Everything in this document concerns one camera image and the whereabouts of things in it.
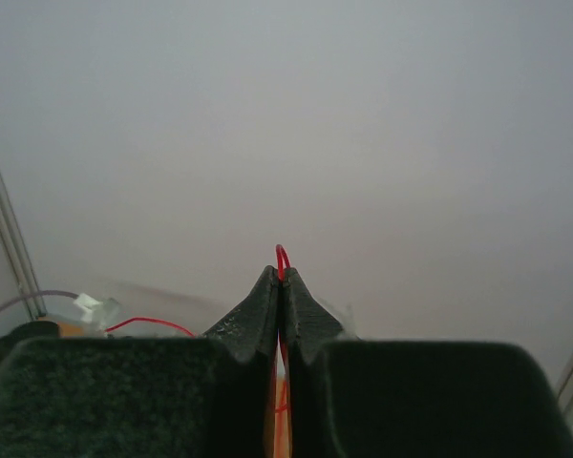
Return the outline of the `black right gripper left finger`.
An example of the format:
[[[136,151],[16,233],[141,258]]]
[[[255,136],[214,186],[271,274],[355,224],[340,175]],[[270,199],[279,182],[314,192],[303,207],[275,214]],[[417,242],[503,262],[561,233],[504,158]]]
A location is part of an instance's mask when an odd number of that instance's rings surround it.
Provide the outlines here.
[[[35,338],[0,364],[0,457],[262,457],[279,282],[194,338]]]

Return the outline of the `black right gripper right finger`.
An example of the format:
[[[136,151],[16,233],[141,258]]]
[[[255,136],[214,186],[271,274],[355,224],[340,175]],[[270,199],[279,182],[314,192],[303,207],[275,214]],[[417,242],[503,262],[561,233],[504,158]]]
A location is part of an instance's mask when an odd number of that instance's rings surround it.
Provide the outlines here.
[[[295,457],[573,457],[573,434],[521,347],[362,340],[284,274],[281,339]]]

